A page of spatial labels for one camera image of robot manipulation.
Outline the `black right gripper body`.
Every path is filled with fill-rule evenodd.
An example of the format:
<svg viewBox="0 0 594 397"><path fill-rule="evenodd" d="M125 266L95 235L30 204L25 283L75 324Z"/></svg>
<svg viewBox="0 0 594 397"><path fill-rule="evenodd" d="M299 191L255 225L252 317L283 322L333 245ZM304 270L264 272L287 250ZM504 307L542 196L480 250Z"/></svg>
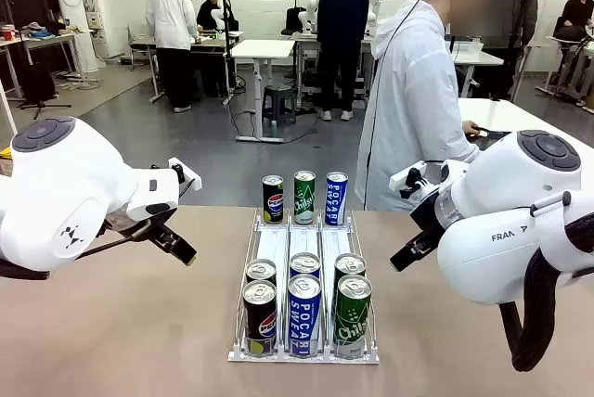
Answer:
<svg viewBox="0 0 594 397"><path fill-rule="evenodd" d="M411 213L410 217L421 231L425 243L438 243L449 227L440 206L438 195L426 197Z"/></svg>

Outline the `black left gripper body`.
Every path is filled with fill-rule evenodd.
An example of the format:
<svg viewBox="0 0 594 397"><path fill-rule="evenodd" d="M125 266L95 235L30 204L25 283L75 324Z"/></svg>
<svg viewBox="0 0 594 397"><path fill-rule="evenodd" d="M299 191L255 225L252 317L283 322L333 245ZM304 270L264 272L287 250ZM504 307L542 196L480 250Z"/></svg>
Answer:
<svg viewBox="0 0 594 397"><path fill-rule="evenodd" d="M140 223L140 233L172 233L172 230L167 226L168 220L177 212L177 209L170 209L162 213L150 216L148 219Z"/></svg>

